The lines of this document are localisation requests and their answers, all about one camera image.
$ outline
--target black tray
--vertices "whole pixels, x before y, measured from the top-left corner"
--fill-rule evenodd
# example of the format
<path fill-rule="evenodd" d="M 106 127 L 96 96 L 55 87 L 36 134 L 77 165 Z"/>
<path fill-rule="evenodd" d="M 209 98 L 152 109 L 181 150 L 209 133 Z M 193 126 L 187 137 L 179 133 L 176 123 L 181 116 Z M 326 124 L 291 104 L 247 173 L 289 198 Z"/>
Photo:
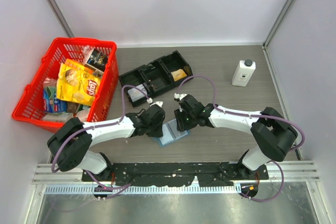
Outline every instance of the black tray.
<path fill-rule="evenodd" d="M 183 69 L 187 76 L 174 81 L 171 72 L 179 69 Z M 178 51 L 174 51 L 169 55 L 162 56 L 157 60 L 153 60 L 148 64 L 120 75 L 119 81 L 122 86 L 126 84 L 133 86 L 143 84 L 148 96 L 154 98 L 177 87 L 185 78 L 192 75 L 193 72 L 189 64 L 183 59 Z M 127 92 L 129 89 L 130 88 L 126 88 L 126 94 L 133 107 L 146 101 L 146 97 L 132 101 Z"/>

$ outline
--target metal floor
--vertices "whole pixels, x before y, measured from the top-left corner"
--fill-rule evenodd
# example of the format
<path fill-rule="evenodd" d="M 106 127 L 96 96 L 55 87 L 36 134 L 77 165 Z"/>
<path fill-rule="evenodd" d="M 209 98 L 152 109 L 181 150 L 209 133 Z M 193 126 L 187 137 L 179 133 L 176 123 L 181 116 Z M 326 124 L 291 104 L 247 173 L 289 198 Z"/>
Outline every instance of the metal floor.
<path fill-rule="evenodd" d="M 276 193 L 279 183 L 261 183 L 258 198 Z M 285 183 L 273 201 L 258 203 L 238 194 L 124 195 L 107 201 L 93 201 L 78 208 L 91 195 L 45 195 L 38 224 L 210 224 L 210 223 L 318 223 L 305 182 Z"/>

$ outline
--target white wall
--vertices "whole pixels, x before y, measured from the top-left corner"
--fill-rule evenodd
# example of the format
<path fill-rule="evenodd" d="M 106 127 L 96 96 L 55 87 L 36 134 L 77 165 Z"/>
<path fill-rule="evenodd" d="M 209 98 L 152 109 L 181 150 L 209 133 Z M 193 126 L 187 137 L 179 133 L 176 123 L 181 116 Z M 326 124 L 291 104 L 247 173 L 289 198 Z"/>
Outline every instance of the white wall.
<path fill-rule="evenodd" d="M 75 36 L 141 44 L 259 43 L 285 0 L 56 0 Z"/>
<path fill-rule="evenodd" d="M 46 0 L 0 0 L 0 223 L 24 223 L 30 184 L 50 133 L 11 113 L 55 37 L 65 37 Z"/>
<path fill-rule="evenodd" d="M 336 209 L 336 1 L 296 0 L 269 47 L 290 117 L 302 126 Z"/>

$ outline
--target gray table surface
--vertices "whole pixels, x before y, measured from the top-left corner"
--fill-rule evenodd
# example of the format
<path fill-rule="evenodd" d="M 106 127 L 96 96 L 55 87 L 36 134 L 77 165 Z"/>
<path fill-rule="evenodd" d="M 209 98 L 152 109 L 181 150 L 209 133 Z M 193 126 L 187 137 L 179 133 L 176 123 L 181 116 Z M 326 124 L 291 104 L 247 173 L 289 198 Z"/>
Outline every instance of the gray table surface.
<path fill-rule="evenodd" d="M 124 48 L 117 50 L 119 74 L 126 73 L 160 56 L 178 50 L 190 64 L 194 74 L 211 78 L 217 88 L 216 103 L 229 109 L 261 111 L 273 107 L 281 113 L 280 103 L 266 63 L 261 46 L 216 46 L 216 47 L 157 47 Z M 256 62 L 256 71 L 246 87 L 232 86 L 232 76 L 238 62 L 251 59 Z M 179 106 L 174 101 L 177 88 L 156 97 L 163 101 L 165 122 L 174 119 L 174 110 Z M 207 105 L 212 101 L 212 86 L 204 79 L 197 78 L 183 85 L 181 93 L 193 95 Z M 126 112 L 139 112 L 148 108 L 142 104 L 133 108 L 128 99 Z M 115 119 L 122 114 L 121 86 L 118 83 L 108 119 Z M 157 142 L 147 136 L 119 138 L 100 143 L 91 148 L 94 152 L 103 152 L 112 162 L 216 162 L 237 161 L 243 153 L 256 146 L 251 135 L 224 129 L 196 127 L 191 135 L 166 147 L 159 147 Z M 287 155 L 286 160 L 297 160 L 295 153 Z"/>

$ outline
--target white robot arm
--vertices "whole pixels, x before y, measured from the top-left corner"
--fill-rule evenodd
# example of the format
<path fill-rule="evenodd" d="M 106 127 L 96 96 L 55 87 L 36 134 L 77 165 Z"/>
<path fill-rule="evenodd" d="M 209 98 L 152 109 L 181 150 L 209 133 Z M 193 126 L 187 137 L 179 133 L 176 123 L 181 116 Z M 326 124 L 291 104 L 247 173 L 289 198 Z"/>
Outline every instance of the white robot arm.
<path fill-rule="evenodd" d="M 180 108 L 175 110 L 177 129 L 190 130 L 197 125 L 208 127 L 225 127 L 242 131 L 254 136 L 258 146 L 248 150 L 239 160 L 238 173 L 243 177 L 251 176 L 261 165 L 274 161 L 283 161 L 297 138 L 297 131 L 289 124 L 264 118 L 244 117 L 236 114 L 271 115 L 281 117 L 273 108 L 263 111 L 245 112 L 229 110 L 218 106 L 217 110 L 209 103 L 203 106 L 192 95 L 176 96 Z"/>
<path fill-rule="evenodd" d="M 139 113 L 127 113 L 125 117 L 103 122 L 81 123 L 78 118 L 69 120 L 55 133 L 47 145 L 55 157 L 60 154 L 57 164 L 62 172 L 75 167 L 89 170 L 100 179 L 110 175 L 110 162 L 103 153 L 94 153 L 89 148 L 95 144 L 121 137 L 134 137 L 146 134 L 150 137 L 162 137 L 162 123 L 165 112 L 163 102 L 154 102 L 147 110 Z M 63 148 L 62 144 L 73 133 L 78 132 Z"/>

